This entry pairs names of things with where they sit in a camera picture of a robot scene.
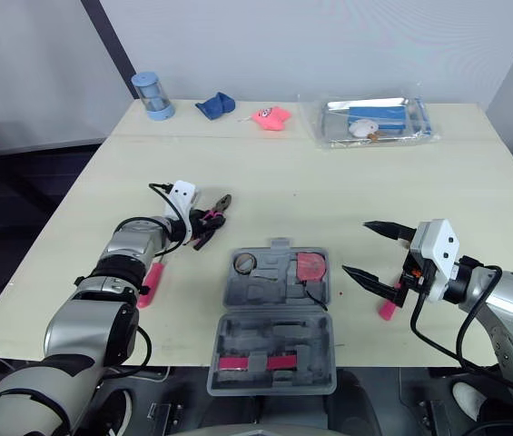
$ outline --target white table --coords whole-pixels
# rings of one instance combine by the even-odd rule
[[[362,223],[416,226],[445,217],[460,253],[513,271],[513,157],[474,104],[431,104],[441,139],[407,147],[322,151],[296,104],[287,130],[263,132],[238,122],[267,103],[239,102],[208,121],[193,102],[176,101],[176,116],[150,121],[135,101],[77,179],[0,297],[0,357],[43,358],[46,326],[88,274],[122,219],[163,211],[149,182],[182,179],[202,189],[200,208],[233,196],[228,221],[200,251],[183,247],[167,267],[141,325],[153,340],[151,365],[209,365],[214,332],[224,314],[222,293],[232,250],[266,246],[272,237],[329,251],[337,365],[439,366],[455,362],[409,331],[416,294],[393,321],[377,315],[381,299],[362,290],[342,264],[393,282],[406,250]],[[421,329],[452,348],[465,314],[441,302],[427,305]],[[143,359],[138,338],[131,364]],[[473,325],[465,353],[494,363],[488,336]]]

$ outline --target gray tool case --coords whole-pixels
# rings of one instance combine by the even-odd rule
[[[250,274],[234,269],[233,263],[242,253],[256,259]],[[291,248],[290,241],[282,238],[272,240],[271,248],[244,248],[233,253],[223,296],[229,312],[218,323],[208,374],[211,395],[325,395],[335,390],[332,320],[297,279],[297,253],[323,256],[324,276],[319,282],[308,282],[306,289],[328,305],[330,268],[325,250]],[[267,369],[271,357],[287,355],[290,361],[296,355],[295,367]],[[243,365],[221,370],[222,357],[240,358]]]

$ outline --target clear plastic bag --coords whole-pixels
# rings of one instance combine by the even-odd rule
[[[299,95],[299,111],[321,148],[412,145],[438,138],[424,103],[417,97],[354,100]],[[357,137],[359,123],[375,124],[377,131]]]

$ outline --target blue cylinder container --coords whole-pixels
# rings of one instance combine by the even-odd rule
[[[131,78],[131,83],[143,102],[147,115],[152,120],[166,120],[175,114],[175,108],[159,83],[156,73],[152,71],[138,73]]]

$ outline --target pink plush toy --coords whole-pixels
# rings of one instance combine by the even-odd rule
[[[264,130],[284,130],[284,122],[290,117],[291,113],[289,111],[274,106],[252,114],[251,119],[258,123]]]

